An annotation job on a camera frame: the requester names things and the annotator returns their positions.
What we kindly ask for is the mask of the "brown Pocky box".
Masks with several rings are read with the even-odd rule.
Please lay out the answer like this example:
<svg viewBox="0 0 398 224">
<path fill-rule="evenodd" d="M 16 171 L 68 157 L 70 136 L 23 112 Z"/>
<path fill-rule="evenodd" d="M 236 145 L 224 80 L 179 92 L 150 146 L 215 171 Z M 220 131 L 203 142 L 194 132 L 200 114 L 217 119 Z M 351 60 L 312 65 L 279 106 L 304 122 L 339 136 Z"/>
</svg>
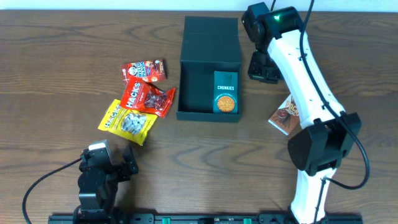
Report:
<svg viewBox="0 0 398 224">
<path fill-rule="evenodd" d="M 287 136 L 295 129 L 300 123 L 300 118 L 292 95 L 274 111 L 268 122 Z"/>
</svg>

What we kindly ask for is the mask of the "red Hello Panda box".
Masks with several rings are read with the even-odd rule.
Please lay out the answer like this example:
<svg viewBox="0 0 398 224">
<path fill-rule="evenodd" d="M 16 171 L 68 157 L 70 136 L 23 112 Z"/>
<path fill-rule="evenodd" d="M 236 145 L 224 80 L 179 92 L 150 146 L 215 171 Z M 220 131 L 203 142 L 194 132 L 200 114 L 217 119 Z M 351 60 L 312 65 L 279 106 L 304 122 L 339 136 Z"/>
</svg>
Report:
<svg viewBox="0 0 398 224">
<path fill-rule="evenodd" d="M 127 63 L 121 66 L 123 83 L 126 86 L 131 77 L 152 83 L 166 79 L 164 60 L 144 60 Z"/>
</svg>

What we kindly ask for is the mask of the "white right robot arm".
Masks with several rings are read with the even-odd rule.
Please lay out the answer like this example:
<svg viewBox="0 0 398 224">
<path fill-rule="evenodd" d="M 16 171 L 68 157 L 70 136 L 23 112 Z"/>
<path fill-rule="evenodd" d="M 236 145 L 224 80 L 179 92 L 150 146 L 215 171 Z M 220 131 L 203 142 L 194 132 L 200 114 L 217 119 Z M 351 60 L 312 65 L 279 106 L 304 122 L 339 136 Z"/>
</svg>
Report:
<svg viewBox="0 0 398 224">
<path fill-rule="evenodd" d="M 361 120 L 347 113 L 329 89 L 308 43 L 308 21 L 294 7 L 250 5 L 242 18 L 256 45 L 248 75 L 264 83 L 284 80 L 295 102 L 301 130 L 288 142 L 298 170 L 294 199 L 286 214 L 259 216 L 260 223 L 361 223 L 359 215 L 327 214 L 328 186 L 353 145 Z"/>
</svg>

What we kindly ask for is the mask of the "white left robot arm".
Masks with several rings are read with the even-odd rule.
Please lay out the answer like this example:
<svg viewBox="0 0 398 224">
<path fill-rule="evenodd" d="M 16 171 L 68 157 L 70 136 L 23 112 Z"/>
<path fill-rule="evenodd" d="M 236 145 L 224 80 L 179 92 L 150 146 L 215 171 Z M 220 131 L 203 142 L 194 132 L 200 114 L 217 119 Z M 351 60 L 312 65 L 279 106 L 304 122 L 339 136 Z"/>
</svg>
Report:
<svg viewBox="0 0 398 224">
<path fill-rule="evenodd" d="M 80 158 L 80 206 L 73 212 L 73 223 L 129 223 L 128 215 L 114 204 L 118 184 L 139 172 L 132 146 L 126 146 L 117 164 L 111 162 L 107 140 L 90 144 Z"/>
</svg>

